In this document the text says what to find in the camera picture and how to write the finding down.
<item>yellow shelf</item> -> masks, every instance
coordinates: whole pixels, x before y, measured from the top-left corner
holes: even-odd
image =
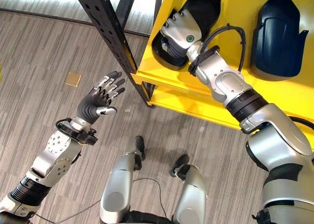
[[[163,0],[156,18],[151,37],[147,43],[141,64],[134,81],[138,84],[148,82],[157,85],[149,104],[159,105],[218,124],[239,128],[238,122],[215,102],[207,86],[191,76],[188,64],[180,71],[166,68],[167,63],[155,56],[152,40],[173,9],[177,11],[186,0]],[[258,11],[267,0],[222,0],[221,13],[212,31],[230,23],[244,28],[247,47],[242,73],[247,83],[259,92],[268,102],[276,103],[283,111],[292,116],[301,117],[314,122],[314,0],[293,0],[300,11],[300,31],[307,29],[301,73],[285,81],[264,81],[252,76],[249,70],[253,30],[257,24]],[[210,46],[219,45],[220,55],[226,62],[237,68],[241,45],[240,37],[235,31],[218,35]],[[312,145],[314,134],[311,130],[303,130]]]
[[[238,121],[232,117],[222,104],[213,100],[208,101],[163,86],[157,86],[150,103],[217,124],[240,129]],[[313,130],[302,124],[297,125],[311,142],[312,151],[314,152]]]

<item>black metal shelf post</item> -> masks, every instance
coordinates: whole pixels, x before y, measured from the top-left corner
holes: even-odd
[[[147,104],[151,94],[143,83],[142,85],[136,84],[131,76],[131,73],[136,73],[137,65],[110,0],[79,0],[79,2],[107,43],[133,86]],[[126,19],[127,18],[120,20],[122,23],[125,23]]]

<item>robotic hand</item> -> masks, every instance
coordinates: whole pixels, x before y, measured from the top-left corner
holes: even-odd
[[[254,217],[259,224],[310,224],[314,220],[314,166],[310,143],[294,122],[275,104],[268,103],[219,55],[210,40],[220,32],[235,29],[245,44],[244,30],[227,25],[202,43],[200,29],[188,10],[176,13],[161,28],[171,45],[170,55],[186,51],[192,63],[189,72],[207,85],[213,98],[222,102],[244,133],[251,135],[246,150],[254,162],[269,172],[263,186],[263,210]]]
[[[112,72],[104,76],[80,102],[77,117],[56,123],[58,131],[50,137],[44,151],[16,188],[0,202],[1,224],[29,223],[51,187],[76,162],[83,144],[95,144],[96,131],[91,125],[99,116],[117,112],[110,105],[125,90],[119,88],[125,80],[117,81],[121,75],[121,72]]]

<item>robot leg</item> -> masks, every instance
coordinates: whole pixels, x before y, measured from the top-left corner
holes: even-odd
[[[207,200],[205,182],[197,167],[182,164],[183,156],[179,158],[172,170],[175,172],[175,176],[184,181],[184,187],[173,215],[173,223],[203,224]]]
[[[109,174],[100,203],[100,218],[106,224],[119,223],[130,211],[133,171],[142,168],[145,158],[141,136],[136,137],[135,145],[136,150],[126,153]]]

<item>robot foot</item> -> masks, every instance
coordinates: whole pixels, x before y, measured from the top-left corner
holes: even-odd
[[[135,154],[135,166],[134,170],[141,170],[142,169],[142,161],[145,159],[145,145],[144,145],[144,139],[142,136],[136,136],[135,137],[135,149],[137,152]]]
[[[187,154],[181,155],[181,157],[176,161],[174,166],[170,170],[170,175],[172,177],[178,177],[180,180],[185,180],[185,175],[190,169],[188,162],[190,157]]]

